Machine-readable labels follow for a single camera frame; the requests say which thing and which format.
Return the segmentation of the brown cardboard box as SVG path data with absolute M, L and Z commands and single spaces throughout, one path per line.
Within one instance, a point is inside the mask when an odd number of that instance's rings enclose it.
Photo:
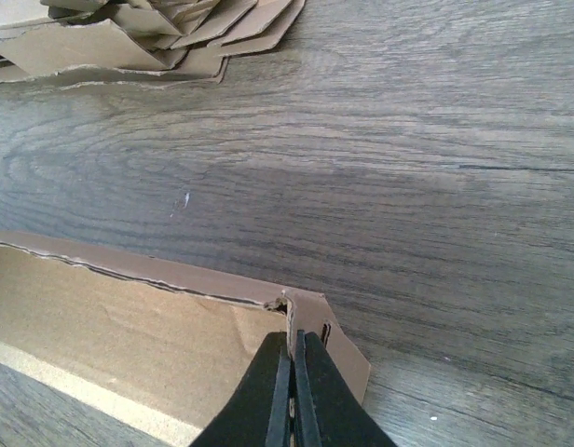
M 172 446 L 227 405 L 270 340 L 316 334 L 362 402 L 370 364 L 316 292 L 0 232 L 0 363 Z

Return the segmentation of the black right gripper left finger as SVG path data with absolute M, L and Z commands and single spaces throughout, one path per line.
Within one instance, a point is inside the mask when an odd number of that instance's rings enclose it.
M 225 407 L 194 446 L 288 446 L 291 359 L 286 333 L 266 335 Z

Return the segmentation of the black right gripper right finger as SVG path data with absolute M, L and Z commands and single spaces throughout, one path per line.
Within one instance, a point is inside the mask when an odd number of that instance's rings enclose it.
M 363 409 L 315 332 L 296 336 L 293 366 L 296 446 L 393 446 Z

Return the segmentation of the stack of flat cardboard boxes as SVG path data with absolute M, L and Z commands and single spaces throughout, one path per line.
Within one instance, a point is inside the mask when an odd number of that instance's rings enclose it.
M 284 1 L 0 1 L 0 84 L 223 79 L 275 48 L 304 9 Z

